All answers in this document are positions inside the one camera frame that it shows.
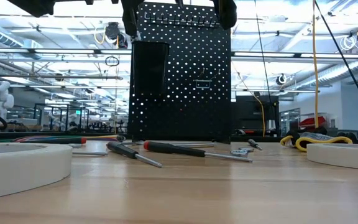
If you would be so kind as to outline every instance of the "workbench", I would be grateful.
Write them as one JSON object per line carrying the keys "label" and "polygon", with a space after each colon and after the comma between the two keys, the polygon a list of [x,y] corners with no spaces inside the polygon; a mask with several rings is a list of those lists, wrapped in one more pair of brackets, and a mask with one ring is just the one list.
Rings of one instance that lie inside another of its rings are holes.
{"label": "workbench", "polygon": [[68,178],[0,197],[0,223],[358,223],[358,169],[310,162],[279,143],[260,146],[253,163],[140,150],[162,169],[111,152],[73,156]]}

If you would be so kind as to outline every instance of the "pegboard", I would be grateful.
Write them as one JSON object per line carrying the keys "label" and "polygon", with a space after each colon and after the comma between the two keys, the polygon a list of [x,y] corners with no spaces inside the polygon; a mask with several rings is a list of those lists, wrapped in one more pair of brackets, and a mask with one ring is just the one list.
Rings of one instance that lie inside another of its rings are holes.
{"label": "pegboard", "polygon": [[142,40],[167,42],[170,53],[162,97],[135,95],[131,88],[128,133],[133,139],[229,142],[231,38],[216,25],[214,9],[145,2],[138,18]]}

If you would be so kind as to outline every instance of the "black screwdriver handle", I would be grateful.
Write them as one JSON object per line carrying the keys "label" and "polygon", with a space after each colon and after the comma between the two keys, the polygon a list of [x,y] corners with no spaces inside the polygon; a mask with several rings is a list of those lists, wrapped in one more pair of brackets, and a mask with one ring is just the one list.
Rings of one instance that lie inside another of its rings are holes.
{"label": "black screwdriver handle", "polygon": [[258,146],[258,144],[253,139],[248,139],[248,143],[252,147],[257,147]]}
{"label": "black screwdriver handle", "polygon": [[120,142],[116,142],[116,141],[110,141],[106,144],[107,148],[110,149],[112,152],[124,155],[128,158],[131,159],[136,159],[136,154],[138,154],[137,151],[126,147],[125,145],[123,145]]}
{"label": "black screwdriver handle", "polygon": [[169,153],[169,154],[174,153],[174,154],[183,154],[189,156],[205,157],[204,150],[192,149],[189,147],[174,146],[172,144],[166,144],[166,143],[147,141],[144,143],[143,147],[146,150],[152,152]]}

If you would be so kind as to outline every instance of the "ceiling duct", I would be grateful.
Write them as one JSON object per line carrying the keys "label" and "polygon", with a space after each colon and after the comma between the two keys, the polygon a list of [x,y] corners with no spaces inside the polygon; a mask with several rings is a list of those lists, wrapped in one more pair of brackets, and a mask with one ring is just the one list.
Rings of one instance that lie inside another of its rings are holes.
{"label": "ceiling duct", "polygon": [[[8,32],[7,30],[0,27],[0,43],[8,46],[8,47],[14,47],[14,48],[21,48],[21,47],[27,47],[27,48],[42,48],[42,46],[38,43],[36,43],[34,40],[30,39],[21,39],[20,37],[16,37],[11,32]],[[40,59],[40,54],[22,54],[24,57],[30,57],[32,59]]]}
{"label": "ceiling duct", "polygon": [[[354,75],[358,75],[358,61],[349,63],[349,67]],[[336,65],[331,68],[319,72],[319,85],[327,85],[336,81],[342,80],[350,76],[350,73],[345,65]],[[314,85],[316,80],[314,78],[307,78],[295,85],[289,86],[291,89],[300,89]]]}

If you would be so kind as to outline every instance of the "red screwdriver handle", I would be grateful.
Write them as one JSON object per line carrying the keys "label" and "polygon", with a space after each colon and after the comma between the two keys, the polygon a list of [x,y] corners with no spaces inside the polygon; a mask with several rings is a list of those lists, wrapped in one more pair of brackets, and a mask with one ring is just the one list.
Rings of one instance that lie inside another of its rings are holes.
{"label": "red screwdriver handle", "polygon": [[192,149],[189,147],[174,146],[174,145],[166,144],[166,143],[147,141],[144,143],[143,147],[144,147],[144,149],[152,151],[152,152],[169,153],[169,154],[173,153],[173,154],[183,154],[183,155],[189,155],[189,156],[205,157],[204,150]]}

